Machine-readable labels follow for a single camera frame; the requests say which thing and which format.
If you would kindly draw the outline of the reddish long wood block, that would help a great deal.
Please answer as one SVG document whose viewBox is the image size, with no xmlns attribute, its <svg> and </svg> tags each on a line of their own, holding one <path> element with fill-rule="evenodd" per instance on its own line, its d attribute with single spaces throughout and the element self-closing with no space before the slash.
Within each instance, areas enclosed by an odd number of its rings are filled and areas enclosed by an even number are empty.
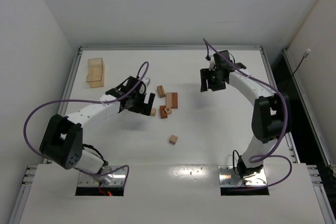
<svg viewBox="0 0 336 224">
<path fill-rule="evenodd" d="M 178 93 L 172 92 L 172 106 L 171 108 L 177 109 L 178 108 Z"/>
</svg>

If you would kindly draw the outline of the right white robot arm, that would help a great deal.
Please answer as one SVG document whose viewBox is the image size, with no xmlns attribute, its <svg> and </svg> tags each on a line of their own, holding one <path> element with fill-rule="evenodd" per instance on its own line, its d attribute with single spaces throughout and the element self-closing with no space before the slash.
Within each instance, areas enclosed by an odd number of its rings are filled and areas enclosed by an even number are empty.
<svg viewBox="0 0 336 224">
<path fill-rule="evenodd" d="M 201 92 L 224 90 L 230 85 L 253 106 L 253 138 L 234 167 L 236 174 L 244 178 L 261 170 L 263 160 L 275 151 L 280 138 L 289 132 L 289 98 L 254 79 L 245 65 L 230 59 L 227 50 L 207 55 L 205 59 L 209 66 L 200 70 Z"/>
</svg>

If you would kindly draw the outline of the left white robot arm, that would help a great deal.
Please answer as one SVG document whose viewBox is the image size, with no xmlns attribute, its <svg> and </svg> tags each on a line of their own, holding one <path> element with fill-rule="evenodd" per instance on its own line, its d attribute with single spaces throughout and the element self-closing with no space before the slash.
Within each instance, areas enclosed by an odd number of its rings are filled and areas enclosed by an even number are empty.
<svg viewBox="0 0 336 224">
<path fill-rule="evenodd" d="M 147 77 L 130 76 L 106 91 L 98 102 L 65 116 L 52 116 L 40 152 L 64 169 L 74 168 L 98 179 L 108 176 L 112 173 L 108 162 L 85 147 L 83 137 L 105 119 L 125 110 L 149 116 L 155 98 L 154 93 L 146 93 L 150 82 Z"/>
</svg>

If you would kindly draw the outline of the letter Q wood cube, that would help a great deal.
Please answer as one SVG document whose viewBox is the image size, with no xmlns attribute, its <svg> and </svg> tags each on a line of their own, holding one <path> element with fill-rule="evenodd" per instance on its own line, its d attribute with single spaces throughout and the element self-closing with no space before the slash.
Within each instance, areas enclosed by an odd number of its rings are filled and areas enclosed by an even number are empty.
<svg viewBox="0 0 336 224">
<path fill-rule="evenodd" d="M 151 109 L 151 114 L 150 116 L 156 116 L 156 108 Z"/>
</svg>

